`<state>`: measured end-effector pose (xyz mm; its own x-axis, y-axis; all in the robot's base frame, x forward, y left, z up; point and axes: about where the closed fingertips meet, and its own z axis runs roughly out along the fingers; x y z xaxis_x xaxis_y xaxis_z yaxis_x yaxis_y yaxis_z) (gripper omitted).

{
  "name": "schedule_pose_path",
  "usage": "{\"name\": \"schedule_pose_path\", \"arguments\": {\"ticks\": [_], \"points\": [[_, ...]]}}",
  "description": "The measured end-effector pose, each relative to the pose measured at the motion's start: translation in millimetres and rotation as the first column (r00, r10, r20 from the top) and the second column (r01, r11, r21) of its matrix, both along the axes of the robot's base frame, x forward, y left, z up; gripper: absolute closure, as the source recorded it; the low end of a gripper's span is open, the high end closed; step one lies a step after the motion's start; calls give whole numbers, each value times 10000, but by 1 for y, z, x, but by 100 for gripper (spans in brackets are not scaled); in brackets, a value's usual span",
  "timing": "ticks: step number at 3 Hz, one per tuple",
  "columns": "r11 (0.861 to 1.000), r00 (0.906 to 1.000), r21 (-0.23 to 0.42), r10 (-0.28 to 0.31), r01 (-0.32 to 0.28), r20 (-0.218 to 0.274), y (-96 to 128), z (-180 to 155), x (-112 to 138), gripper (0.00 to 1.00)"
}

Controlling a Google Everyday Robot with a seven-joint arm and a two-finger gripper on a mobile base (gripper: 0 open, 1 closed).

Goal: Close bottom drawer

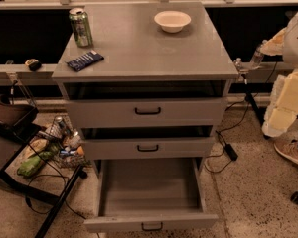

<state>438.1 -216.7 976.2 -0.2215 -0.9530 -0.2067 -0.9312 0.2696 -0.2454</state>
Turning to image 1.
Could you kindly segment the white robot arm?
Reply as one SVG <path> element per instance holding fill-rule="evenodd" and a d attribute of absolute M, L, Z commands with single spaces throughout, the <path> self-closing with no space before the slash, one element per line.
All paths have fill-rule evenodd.
<path fill-rule="evenodd" d="M 277 76 L 264 115 L 263 134 L 278 137 L 288 130 L 298 115 L 298 12 L 260 50 L 269 56 L 282 55 L 283 61 L 294 68 L 287 76 Z"/>

